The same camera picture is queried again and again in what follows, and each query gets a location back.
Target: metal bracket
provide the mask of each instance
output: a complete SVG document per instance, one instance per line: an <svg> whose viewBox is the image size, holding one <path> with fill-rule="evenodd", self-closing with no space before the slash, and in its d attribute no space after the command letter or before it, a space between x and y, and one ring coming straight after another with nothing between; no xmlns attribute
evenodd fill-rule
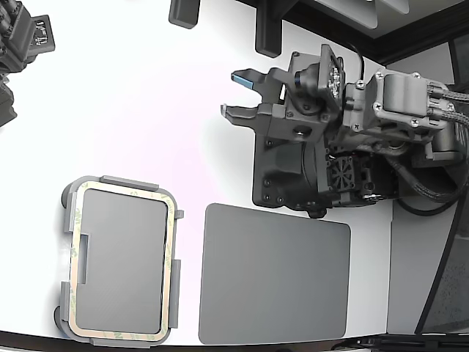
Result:
<svg viewBox="0 0 469 352"><path fill-rule="evenodd" d="M282 18L299 0L259 0L256 17L256 51L277 57L281 54Z"/></svg>
<svg viewBox="0 0 469 352"><path fill-rule="evenodd" d="M169 22L192 29L199 21L200 0L171 0Z"/></svg>

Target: black equipment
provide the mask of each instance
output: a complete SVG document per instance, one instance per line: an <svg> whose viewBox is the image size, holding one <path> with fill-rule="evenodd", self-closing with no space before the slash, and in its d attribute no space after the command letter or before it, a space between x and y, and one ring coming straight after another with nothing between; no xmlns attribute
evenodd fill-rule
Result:
<svg viewBox="0 0 469 352"><path fill-rule="evenodd" d="M20 1L0 0L0 127L15 119L7 75L55 50L49 16L32 17Z"/></svg>
<svg viewBox="0 0 469 352"><path fill-rule="evenodd" d="M365 84L361 62L361 79L348 84L329 45L321 56L294 52L288 72L232 74L262 96L256 108L221 107L233 125L256 133L255 205L318 219L328 208L413 194L447 205L465 190L469 118L451 101L469 95L386 69Z"/></svg>

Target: white surface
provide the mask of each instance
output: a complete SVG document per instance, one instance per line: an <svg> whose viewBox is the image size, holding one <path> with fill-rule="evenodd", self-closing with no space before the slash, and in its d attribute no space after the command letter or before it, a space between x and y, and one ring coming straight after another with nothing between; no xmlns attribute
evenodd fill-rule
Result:
<svg viewBox="0 0 469 352"><path fill-rule="evenodd" d="M319 54L328 41L286 23L284 53L272 60L254 51L254 9L202 0L199 25L188 31L169 24L169 3L27 2L33 15L51 16L57 50L10 76L19 117L0 130L1 331L62 337L52 318L70 261L60 195L80 176L113 175L158 183L185 210L179 328L166 344L200 344L205 208L254 207L254 133L231 126L219 105L253 106L259 96L230 74L287 68L293 51ZM333 49L348 80L358 79L354 53ZM378 67L367 62L367 77ZM348 337L385 332L391 213L382 202L328 216L352 229Z"/></svg>
<svg viewBox="0 0 469 352"><path fill-rule="evenodd" d="M419 72L422 77L428 79L434 79L444 84L454 83L453 64L448 43L390 64L388 69L405 73Z"/></svg>

